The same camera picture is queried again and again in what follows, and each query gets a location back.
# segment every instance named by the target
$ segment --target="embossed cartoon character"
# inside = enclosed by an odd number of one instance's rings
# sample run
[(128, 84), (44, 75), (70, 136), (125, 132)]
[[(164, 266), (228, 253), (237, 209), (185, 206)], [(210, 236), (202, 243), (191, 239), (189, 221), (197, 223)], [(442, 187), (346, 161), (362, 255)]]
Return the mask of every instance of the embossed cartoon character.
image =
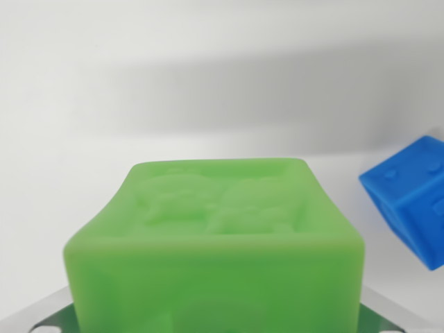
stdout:
[(206, 233), (293, 232), (297, 199), (294, 188), (279, 178), (241, 180), (222, 196)]
[(143, 219), (148, 225), (165, 220), (204, 219), (217, 200), (212, 180), (194, 169), (171, 169), (143, 182), (138, 190), (139, 201), (147, 208)]

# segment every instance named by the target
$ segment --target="green block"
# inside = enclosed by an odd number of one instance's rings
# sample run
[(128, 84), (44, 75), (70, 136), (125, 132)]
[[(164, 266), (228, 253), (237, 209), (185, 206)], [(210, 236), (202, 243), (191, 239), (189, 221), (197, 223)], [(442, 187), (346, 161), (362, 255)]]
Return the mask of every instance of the green block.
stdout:
[(82, 333), (355, 333), (363, 258), (291, 158), (138, 164), (65, 248)]

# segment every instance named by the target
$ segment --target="white backdrop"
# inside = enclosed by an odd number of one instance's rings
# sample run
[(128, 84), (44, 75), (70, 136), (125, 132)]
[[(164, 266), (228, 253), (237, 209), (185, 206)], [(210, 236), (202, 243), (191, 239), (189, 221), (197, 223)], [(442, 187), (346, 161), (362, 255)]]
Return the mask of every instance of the white backdrop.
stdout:
[(133, 164), (295, 156), (366, 239), (366, 284), (444, 325), (444, 268), (392, 235), (357, 180), (441, 135), (443, 10), (0, 0), (0, 318), (66, 285), (62, 247)]

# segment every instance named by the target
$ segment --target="blue cube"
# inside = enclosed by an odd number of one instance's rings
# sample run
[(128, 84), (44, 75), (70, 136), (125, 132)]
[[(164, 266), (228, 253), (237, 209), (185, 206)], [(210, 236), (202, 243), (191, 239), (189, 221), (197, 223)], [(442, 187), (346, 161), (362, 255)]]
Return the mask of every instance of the blue cube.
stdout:
[(431, 270), (444, 264), (444, 142), (422, 137), (359, 177), (388, 225)]

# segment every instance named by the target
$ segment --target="green cube top face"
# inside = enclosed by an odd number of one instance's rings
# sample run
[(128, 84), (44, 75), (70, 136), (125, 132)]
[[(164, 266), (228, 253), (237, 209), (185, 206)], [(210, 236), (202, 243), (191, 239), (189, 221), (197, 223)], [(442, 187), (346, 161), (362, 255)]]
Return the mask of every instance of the green cube top face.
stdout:
[(355, 333), (363, 258), (291, 158), (138, 164), (65, 248), (82, 333)]

